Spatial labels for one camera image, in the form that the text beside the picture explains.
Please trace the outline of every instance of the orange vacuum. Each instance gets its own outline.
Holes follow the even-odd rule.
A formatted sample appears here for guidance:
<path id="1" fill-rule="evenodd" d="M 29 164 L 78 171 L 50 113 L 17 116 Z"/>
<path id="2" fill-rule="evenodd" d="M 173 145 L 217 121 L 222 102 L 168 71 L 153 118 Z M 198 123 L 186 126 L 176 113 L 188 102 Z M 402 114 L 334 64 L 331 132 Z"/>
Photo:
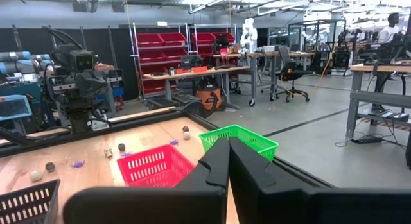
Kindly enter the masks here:
<path id="1" fill-rule="evenodd" d="M 201 103 L 204 105 L 205 109 L 211 110 L 214 104 L 214 96 L 212 92 L 217 95 L 215 109 L 220 110 L 222 105 L 221 89 L 218 85 L 210 83 L 208 78 L 204 78 L 198 83 L 195 96 L 201 99 Z"/>

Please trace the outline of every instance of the concrete floor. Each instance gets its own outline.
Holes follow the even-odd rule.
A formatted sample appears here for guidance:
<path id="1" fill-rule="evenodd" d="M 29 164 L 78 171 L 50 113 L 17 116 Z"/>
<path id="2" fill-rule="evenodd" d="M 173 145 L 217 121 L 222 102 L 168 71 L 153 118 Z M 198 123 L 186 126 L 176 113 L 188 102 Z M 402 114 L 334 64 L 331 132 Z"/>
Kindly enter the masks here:
<path id="1" fill-rule="evenodd" d="M 256 105 L 249 107 L 250 96 L 244 95 L 250 92 L 247 86 L 241 85 L 244 95 L 231 94 L 232 103 L 241 108 L 235 112 L 215 112 L 208 120 L 217 126 L 238 124 L 262 135 L 273 134 L 269 138 L 279 143 L 278 157 L 337 187 L 411 188 L 411 170 L 406 167 L 402 147 L 387 142 L 357 145 L 351 141 L 344 147 L 335 146 L 336 142 L 345 141 L 351 77 L 327 76 L 315 87 L 319 79 L 308 76 L 296 82 L 296 88 L 309 92 L 309 103 L 302 97 L 285 103 L 285 95 L 270 102 L 266 90 L 258 94 Z M 368 79 L 364 76 L 364 89 Z M 411 80 L 407 80 L 407 87 L 410 84 Z M 401 80 L 387 82 L 385 91 L 400 94 Z M 368 107 L 370 105 L 364 104 L 360 110 Z M 140 102 L 131 101 L 119 116 L 144 110 L 146 107 Z M 364 122 L 356 131 L 390 135 L 387 127 Z M 363 134 L 359 132 L 356 135 L 361 137 Z M 407 144 L 408 132 L 396 130 L 395 134 L 399 143 Z"/>

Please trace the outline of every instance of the black chair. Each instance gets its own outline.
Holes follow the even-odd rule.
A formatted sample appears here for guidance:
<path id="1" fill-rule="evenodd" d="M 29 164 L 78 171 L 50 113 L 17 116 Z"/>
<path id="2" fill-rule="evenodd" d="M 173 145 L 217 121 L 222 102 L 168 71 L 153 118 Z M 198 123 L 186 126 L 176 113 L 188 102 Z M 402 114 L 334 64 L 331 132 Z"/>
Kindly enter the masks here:
<path id="1" fill-rule="evenodd" d="M 293 85 L 290 90 L 286 90 L 285 92 L 280 92 L 278 94 L 286 93 L 287 97 L 285 98 L 285 101 L 288 103 L 290 102 L 289 98 L 290 96 L 293 98 L 294 94 L 300 94 L 301 96 L 304 96 L 306 98 L 306 102 L 309 102 L 310 99 L 308 98 L 308 93 L 297 90 L 294 88 L 294 80 L 300 78 L 301 76 L 304 76 L 306 74 L 312 74 L 310 71 L 303 71 L 303 70 L 296 70 L 296 61 L 292 60 L 290 57 L 290 54 L 288 52 L 288 48 L 284 46 L 279 47 L 279 52 L 280 52 L 280 57 L 281 61 L 283 62 L 284 67 L 281 69 L 281 72 L 278 76 L 278 78 L 281 81 L 287 82 L 292 80 Z"/>

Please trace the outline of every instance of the ceiling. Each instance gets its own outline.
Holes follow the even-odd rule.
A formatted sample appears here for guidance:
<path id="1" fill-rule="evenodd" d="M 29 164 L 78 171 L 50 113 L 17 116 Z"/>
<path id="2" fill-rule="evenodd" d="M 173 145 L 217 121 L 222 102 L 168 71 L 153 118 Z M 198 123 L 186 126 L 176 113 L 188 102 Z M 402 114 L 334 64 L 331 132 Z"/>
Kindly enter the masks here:
<path id="1" fill-rule="evenodd" d="M 89 12 L 98 10 L 98 3 L 111 3 L 115 12 L 123 12 L 126 4 L 163 6 L 178 6 L 188 12 L 213 2 L 214 0 L 43 0 L 56 2 L 72 2 L 73 4 L 87 4 Z M 278 13 L 299 12 L 306 17 L 322 17 L 331 12 L 343 13 L 346 17 L 387 17 L 387 14 L 399 12 L 408 15 L 411 0 L 224 0 L 208 6 L 204 10 L 228 10 L 248 17 L 273 16 Z"/>

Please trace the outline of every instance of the purple toy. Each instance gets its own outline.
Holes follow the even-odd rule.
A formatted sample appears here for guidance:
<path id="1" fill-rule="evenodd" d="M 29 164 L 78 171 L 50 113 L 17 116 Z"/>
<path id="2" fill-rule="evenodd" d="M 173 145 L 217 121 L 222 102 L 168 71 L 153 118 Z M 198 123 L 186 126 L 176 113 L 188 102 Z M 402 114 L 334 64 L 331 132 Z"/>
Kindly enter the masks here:
<path id="1" fill-rule="evenodd" d="M 83 160 L 83 162 L 76 161 L 73 165 L 71 165 L 71 167 L 73 167 L 73 168 L 81 168 L 81 167 L 84 166 L 84 163 L 85 163 L 85 160 Z"/>
<path id="2" fill-rule="evenodd" d="M 172 144 L 172 145 L 179 145 L 179 140 L 177 140 L 177 139 L 172 140 L 172 141 L 170 141 L 170 144 Z"/>
<path id="3" fill-rule="evenodd" d="M 122 153 L 122 154 L 121 154 L 122 157 L 129 157 L 129 156 L 131 156 L 131 155 L 133 155 L 133 152 L 132 152 L 132 151 L 129 151 L 129 152 L 127 152 L 127 153 Z"/>

